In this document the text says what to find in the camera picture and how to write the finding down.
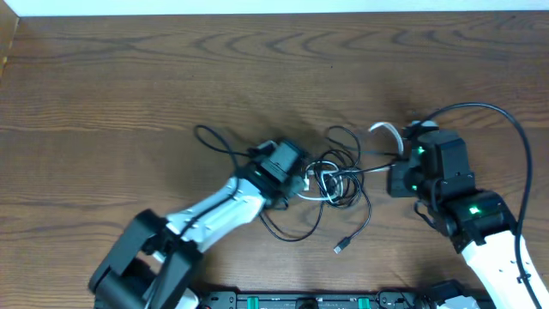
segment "green led light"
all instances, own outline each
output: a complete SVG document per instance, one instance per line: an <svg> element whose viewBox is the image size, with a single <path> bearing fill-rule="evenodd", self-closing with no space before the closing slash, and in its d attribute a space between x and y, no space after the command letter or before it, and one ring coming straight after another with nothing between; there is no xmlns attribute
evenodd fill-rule
<svg viewBox="0 0 549 309"><path fill-rule="evenodd" d="M471 213L471 215L478 214L480 213L480 209L478 209L476 206L473 206L469 209L469 212Z"/></svg>

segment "white wall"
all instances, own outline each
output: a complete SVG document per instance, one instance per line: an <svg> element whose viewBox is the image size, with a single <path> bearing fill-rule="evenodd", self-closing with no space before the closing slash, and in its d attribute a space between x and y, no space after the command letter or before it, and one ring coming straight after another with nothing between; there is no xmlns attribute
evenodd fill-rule
<svg viewBox="0 0 549 309"><path fill-rule="evenodd" d="M5 0L5 2L19 16L549 9L549 0Z"/></svg>

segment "wood grain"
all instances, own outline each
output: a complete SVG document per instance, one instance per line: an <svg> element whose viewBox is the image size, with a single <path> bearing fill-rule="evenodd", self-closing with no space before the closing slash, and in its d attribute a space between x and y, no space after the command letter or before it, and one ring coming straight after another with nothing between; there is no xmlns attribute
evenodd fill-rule
<svg viewBox="0 0 549 309"><path fill-rule="evenodd" d="M0 88L0 307L89 308L87 280L131 218L182 209L216 191L228 158L192 137L218 129L234 148L289 136L312 152L343 124L369 148L394 147L369 124L398 125L450 103L510 110L531 139L528 249L548 283L549 13L27 18ZM468 142L481 187L516 213L524 158L489 111L440 118ZM364 166L383 158L364 158ZM343 254L362 206L328 209L315 235L274 239L260 222L208 252L203 282L242 290L368 290L478 279L411 199L367 179L371 225ZM272 217L310 228L317 205Z"/></svg>

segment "usb connector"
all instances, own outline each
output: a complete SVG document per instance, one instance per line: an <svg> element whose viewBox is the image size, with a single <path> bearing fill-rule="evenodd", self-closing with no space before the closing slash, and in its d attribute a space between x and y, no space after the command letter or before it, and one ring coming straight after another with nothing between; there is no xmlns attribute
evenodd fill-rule
<svg viewBox="0 0 549 309"><path fill-rule="evenodd" d="M351 238L350 237L346 237L346 238L342 239L337 244L337 246L334 247L335 254L340 254L340 252L343 251L343 249L345 249L350 243L351 243Z"/></svg>

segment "white cable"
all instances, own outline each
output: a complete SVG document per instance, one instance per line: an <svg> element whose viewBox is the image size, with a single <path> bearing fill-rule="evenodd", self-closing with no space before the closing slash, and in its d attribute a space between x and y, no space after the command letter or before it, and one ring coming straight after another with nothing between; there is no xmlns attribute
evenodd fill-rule
<svg viewBox="0 0 549 309"><path fill-rule="evenodd" d="M365 173L385 172L385 171L388 171L388 170L389 170L389 167L379 167L378 169L370 170L370 171L365 172Z"/></svg>
<svg viewBox="0 0 549 309"><path fill-rule="evenodd" d="M308 172L309 172L309 169L313 166L315 166L316 164L328 164L330 166L332 166L334 168L334 170L332 171L322 171L321 174L320 174L320 178L322 180L322 184L323 184L323 190L326 192L328 191L328 189L326 188L326 183L324 182L324 175L325 174L331 174L331 173L335 173L335 172L339 172L339 167L332 161L316 161L316 162L312 162L311 164L309 164L306 168L305 168L305 177L308 177ZM343 194L343 178L340 176L339 179L340 181L337 182L337 179L334 179L333 177L331 178L333 181L336 182L336 184L339 184L339 197L341 196L341 194ZM317 201L317 202L324 202L324 201L330 201L331 203L333 203L333 198L336 198L338 197L338 193L335 193L334 195L332 196L329 196L329 197L306 197L300 193L298 193L298 197L301 197L303 198L304 200L307 200L307 201Z"/></svg>
<svg viewBox="0 0 549 309"><path fill-rule="evenodd" d="M402 142L401 134L394 127L394 125L392 125L391 123L388 123L388 122L378 122L378 123L373 124L368 131L372 132L372 131L374 131L375 129L377 129L379 127L385 127L387 130L389 130L391 133L393 133L393 136L395 137L396 143L398 145L398 154L399 155L404 154L404 142Z"/></svg>

